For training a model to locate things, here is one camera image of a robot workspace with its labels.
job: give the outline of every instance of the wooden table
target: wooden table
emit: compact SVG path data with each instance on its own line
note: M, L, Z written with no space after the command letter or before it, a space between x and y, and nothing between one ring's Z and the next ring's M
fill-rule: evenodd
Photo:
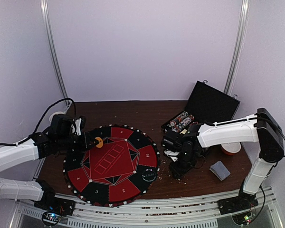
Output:
M109 124L126 124L146 132L161 152L161 169L158 179L141 199L167 199L206 195L239 189L251 168L250 160L242 149L234 156L224 154L219 146L211 148L202 168L191 170L181 180L175 180L169 171L170 159L165 157L161 140L161 125L181 112L187 101L125 101L76 103L77 116L87 118L85 130ZM68 114L73 116L71 107ZM39 179L45 180L57 193L72 195L62 173L64 156L49 156L41 169ZM220 181L209 168L222 161L231 175Z

